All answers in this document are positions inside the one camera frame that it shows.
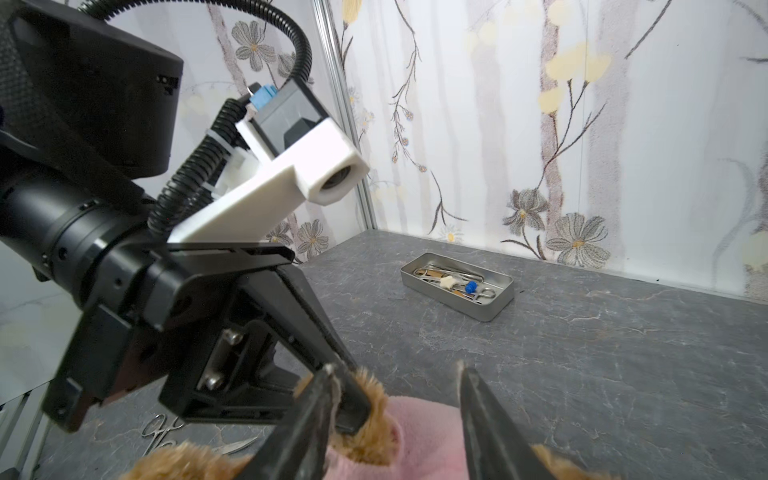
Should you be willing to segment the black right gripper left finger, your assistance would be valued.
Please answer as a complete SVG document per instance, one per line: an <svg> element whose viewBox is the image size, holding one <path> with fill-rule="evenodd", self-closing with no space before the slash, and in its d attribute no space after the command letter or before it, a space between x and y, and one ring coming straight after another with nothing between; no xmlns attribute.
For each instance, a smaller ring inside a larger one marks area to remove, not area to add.
<svg viewBox="0 0 768 480"><path fill-rule="evenodd" d="M341 397L336 366L313 375L296 404L273 429L261 449L236 475L238 479L321 479L328 440Z"/></svg>

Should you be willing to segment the brown teddy bear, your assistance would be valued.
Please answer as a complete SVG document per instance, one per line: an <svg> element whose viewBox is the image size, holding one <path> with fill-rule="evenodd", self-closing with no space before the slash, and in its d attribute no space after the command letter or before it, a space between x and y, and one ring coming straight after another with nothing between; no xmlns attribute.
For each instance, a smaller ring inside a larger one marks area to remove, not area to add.
<svg viewBox="0 0 768 480"><path fill-rule="evenodd" d="M372 403L369 420L356 434L332 433L328 450L366 465L388 466L394 460L398 441L392 424L385 418L389 399L385 388L372 373L361 369L355 379ZM251 455L231 456L207 446L184 442L156 450L140 459L123 479L233 479L252 459Z"/></svg>

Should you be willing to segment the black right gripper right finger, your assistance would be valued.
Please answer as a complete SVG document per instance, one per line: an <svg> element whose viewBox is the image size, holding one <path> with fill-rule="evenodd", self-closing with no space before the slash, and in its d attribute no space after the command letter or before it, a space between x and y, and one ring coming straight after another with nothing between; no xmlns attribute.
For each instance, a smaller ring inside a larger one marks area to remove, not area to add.
<svg viewBox="0 0 768 480"><path fill-rule="evenodd" d="M458 391L471 479L554 480L476 369L460 369Z"/></svg>

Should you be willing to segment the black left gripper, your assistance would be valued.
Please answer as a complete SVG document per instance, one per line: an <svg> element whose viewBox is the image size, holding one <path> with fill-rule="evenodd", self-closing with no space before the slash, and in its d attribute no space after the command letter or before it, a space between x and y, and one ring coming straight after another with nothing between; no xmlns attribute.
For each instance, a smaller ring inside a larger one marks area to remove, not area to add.
<svg viewBox="0 0 768 480"><path fill-rule="evenodd" d="M358 433L372 403L293 259L279 243L116 246L96 266L43 412L75 432L92 406L164 378L160 403L188 423L275 424L294 405L298 382L275 363L282 345L312 372L336 366L336 427ZM240 290L265 320L223 323L242 277Z"/></svg>

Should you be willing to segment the pink teddy hoodie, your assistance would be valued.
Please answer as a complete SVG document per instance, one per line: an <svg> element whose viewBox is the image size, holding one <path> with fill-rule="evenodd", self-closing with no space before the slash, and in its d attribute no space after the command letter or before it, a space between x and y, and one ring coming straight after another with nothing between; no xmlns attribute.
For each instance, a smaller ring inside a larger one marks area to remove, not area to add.
<svg viewBox="0 0 768 480"><path fill-rule="evenodd" d="M395 396L385 418L391 422L398 449L388 466L354 462L327 451L327 479L467 479L463 426L458 408Z"/></svg>

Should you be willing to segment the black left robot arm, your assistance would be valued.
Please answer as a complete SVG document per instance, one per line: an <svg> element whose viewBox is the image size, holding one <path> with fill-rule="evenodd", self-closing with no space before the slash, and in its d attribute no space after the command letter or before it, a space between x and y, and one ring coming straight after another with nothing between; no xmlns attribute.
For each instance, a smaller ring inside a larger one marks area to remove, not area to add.
<svg viewBox="0 0 768 480"><path fill-rule="evenodd" d="M155 197L138 185L168 169L182 60L111 25L130 1L1 5L1 240L82 315L43 400L61 429L157 379L189 422L275 424L296 376L333 365L336 428L373 405L294 252L265 237L305 202L341 200L368 168L307 87L301 27L264 1L229 8L293 44L286 83L262 106L226 100Z"/></svg>

